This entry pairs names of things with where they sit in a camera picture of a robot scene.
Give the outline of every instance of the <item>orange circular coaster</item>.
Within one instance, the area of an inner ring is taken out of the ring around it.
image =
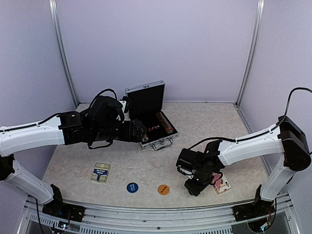
[[[170,192],[170,188],[168,185],[162,184],[158,187],[158,193],[160,195],[167,195]]]

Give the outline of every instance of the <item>round token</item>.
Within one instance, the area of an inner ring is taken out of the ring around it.
[[[158,187],[158,193],[160,195],[167,195],[170,192],[170,188],[168,185],[162,184]]]
[[[135,193],[136,191],[138,191],[138,185],[136,183],[130,183],[127,185],[127,190],[130,193]]]

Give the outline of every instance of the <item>briefcase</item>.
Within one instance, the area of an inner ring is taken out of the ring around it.
[[[142,121],[147,133],[140,142],[142,149],[153,147],[161,150],[173,145],[174,138],[179,136],[174,125],[162,112],[165,92],[163,80],[147,83],[126,89],[130,99],[129,117]]]

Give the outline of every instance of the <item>robotic arm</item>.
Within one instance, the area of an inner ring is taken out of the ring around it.
[[[80,113],[58,113],[38,123],[0,127],[0,180],[37,198],[44,204],[44,213],[81,221],[83,207],[63,203],[58,187],[44,183],[26,171],[13,154],[47,145],[85,142],[89,149],[97,149],[110,146],[113,140],[140,142],[146,128],[138,120],[129,121],[125,117],[127,109],[126,97],[118,101],[98,96],[88,109]],[[92,148],[94,141],[106,141],[108,144]]]
[[[232,142],[216,140],[207,144],[205,152],[183,149],[176,162],[177,170],[188,176],[184,186],[189,193],[198,196],[212,185],[213,173],[235,162],[268,154],[281,154],[279,162],[265,184],[256,191],[251,204],[234,207],[236,221],[251,219],[274,212],[273,201],[280,190],[296,172],[306,169],[311,163],[304,132],[287,116],[279,117],[279,127],[267,129]]]

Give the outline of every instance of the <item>marble tabletop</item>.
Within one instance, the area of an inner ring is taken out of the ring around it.
[[[78,111],[87,106],[81,104]],[[43,180],[58,186],[64,199],[119,207],[185,208],[254,198],[259,184],[267,179],[260,158],[247,159],[223,169],[232,188],[220,195],[212,186],[198,197],[189,195],[184,188],[187,177],[176,171],[176,160],[183,148],[207,137],[247,134],[232,104],[165,102],[162,110],[179,132],[172,147],[160,151],[143,150],[137,143],[119,141],[98,150],[88,150],[84,143],[58,146]],[[205,146],[206,143],[202,143],[193,150],[203,151]],[[98,162],[111,165],[107,183],[91,181]],[[131,182],[138,185],[136,193],[127,191]],[[162,184],[170,188],[167,195],[157,191]]]

